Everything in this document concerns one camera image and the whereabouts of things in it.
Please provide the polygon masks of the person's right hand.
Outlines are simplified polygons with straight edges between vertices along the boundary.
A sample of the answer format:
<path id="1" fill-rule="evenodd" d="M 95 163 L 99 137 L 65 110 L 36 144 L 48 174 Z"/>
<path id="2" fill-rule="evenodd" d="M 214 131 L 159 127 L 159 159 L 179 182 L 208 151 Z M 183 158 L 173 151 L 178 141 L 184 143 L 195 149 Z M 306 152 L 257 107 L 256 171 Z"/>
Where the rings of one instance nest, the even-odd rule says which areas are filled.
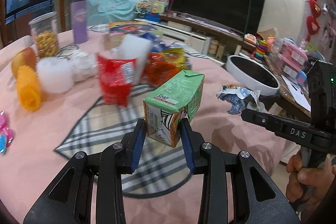
<path id="1" fill-rule="evenodd" d="M 304 168 L 299 152 L 289 159 L 286 171 L 290 173 L 286 197 L 295 202 L 303 196 L 303 185 L 312 186 L 313 193 L 307 205 L 319 204 L 335 178 L 335 157 L 327 157 L 323 168 Z"/>

